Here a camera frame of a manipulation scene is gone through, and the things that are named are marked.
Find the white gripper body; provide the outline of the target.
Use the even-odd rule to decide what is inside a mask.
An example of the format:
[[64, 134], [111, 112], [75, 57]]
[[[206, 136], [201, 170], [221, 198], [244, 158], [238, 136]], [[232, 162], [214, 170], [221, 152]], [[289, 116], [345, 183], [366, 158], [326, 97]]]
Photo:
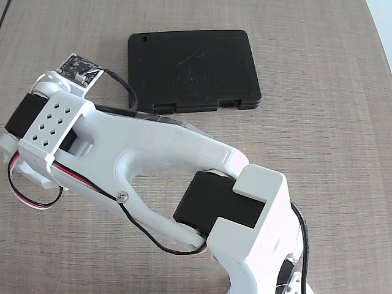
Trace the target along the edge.
[[63, 133], [31, 133], [21, 139], [4, 133], [1, 135], [1, 152], [5, 162], [10, 162], [11, 157], [18, 153], [17, 169], [22, 175], [44, 189], [52, 189], [61, 185], [51, 166], [55, 161], [55, 152], [64, 139]]

